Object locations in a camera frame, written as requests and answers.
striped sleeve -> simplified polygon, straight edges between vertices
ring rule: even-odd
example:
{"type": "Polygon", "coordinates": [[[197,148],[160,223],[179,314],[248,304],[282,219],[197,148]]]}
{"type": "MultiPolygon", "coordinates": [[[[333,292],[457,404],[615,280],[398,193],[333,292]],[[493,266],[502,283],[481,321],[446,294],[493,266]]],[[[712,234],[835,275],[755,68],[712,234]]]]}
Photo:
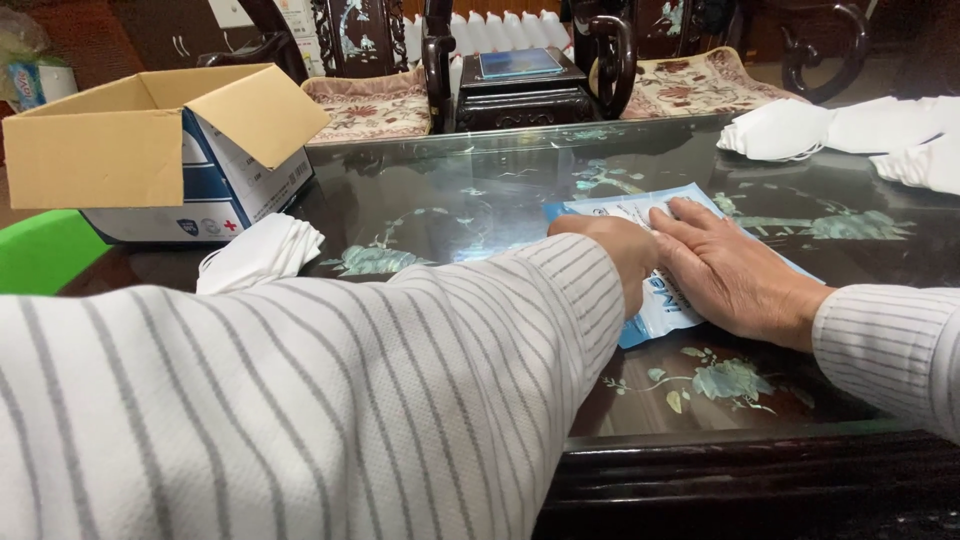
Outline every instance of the striped sleeve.
{"type": "Polygon", "coordinates": [[[0,296],[0,537],[529,537],[623,310],[575,234],[388,283],[0,296]]]}
{"type": "Polygon", "coordinates": [[[960,290],[852,285],[817,311],[813,352],[853,395],[960,442],[960,290]]]}

hand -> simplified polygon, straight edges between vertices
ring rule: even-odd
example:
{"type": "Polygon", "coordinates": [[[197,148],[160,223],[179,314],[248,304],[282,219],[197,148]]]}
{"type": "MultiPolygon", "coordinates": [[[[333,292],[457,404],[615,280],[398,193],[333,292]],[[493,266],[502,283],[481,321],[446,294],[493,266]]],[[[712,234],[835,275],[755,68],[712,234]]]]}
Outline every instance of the hand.
{"type": "Polygon", "coordinates": [[[650,210],[660,259],[693,307],[741,337],[811,352],[813,319],[833,292],[790,268],[728,217],[674,198],[677,221],[650,210]]]}
{"type": "Polygon", "coordinates": [[[613,260],[623,285],[624,320],[643,304],[643,280],[657,267],[657,245],[642,227],[622,217],[562,215],[553,220],[547,235],[577,233],[596,240],[613,260]]]}

wrist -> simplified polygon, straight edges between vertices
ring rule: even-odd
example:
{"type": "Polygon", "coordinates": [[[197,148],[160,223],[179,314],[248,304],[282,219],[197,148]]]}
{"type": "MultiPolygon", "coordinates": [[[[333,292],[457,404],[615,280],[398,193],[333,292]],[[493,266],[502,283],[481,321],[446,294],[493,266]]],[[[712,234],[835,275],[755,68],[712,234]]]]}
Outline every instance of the wrist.
{"type": "Polygon", "coordinates": [[[821,283],[804,283],[787,291],[781,304],[782,323],[773,332],[775,344],[802,353],[813,352],[813,321],[820,305],[836,289],[821,283]]]}

green object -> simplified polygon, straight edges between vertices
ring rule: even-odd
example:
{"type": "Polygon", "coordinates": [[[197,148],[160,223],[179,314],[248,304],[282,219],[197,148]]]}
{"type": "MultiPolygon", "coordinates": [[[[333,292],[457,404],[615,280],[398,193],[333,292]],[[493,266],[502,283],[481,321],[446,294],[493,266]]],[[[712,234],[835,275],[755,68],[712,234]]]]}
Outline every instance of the green object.
{"type": "Polygon", "coordinates": [[[0,230],[0,294],[56,294],[109,248],[76,210],[0,230]]]}

patterned seat cushion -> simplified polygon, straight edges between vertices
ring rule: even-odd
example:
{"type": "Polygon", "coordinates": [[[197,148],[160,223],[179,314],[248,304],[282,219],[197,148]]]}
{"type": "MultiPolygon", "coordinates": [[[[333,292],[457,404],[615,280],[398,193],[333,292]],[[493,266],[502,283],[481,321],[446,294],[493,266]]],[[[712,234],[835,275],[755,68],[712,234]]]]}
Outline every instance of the patterned seat cushion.
{"type": "Polygon", "coordinates": [[[302,88],[331,119],[307,144],[430,132],[430,105],[422,68],[373,79],[314,77],[302,88]]]}
{"type": "MultiPolygon", "coordinates": [[[[596,94],[596,64],[590,86],[596,94]]],[[[702,55],[636,63],[634,91],[620,118],[656,118],[756,109],[780,98],[804,98],[753,80],[736,51],[719,47],[702,55]]]]}

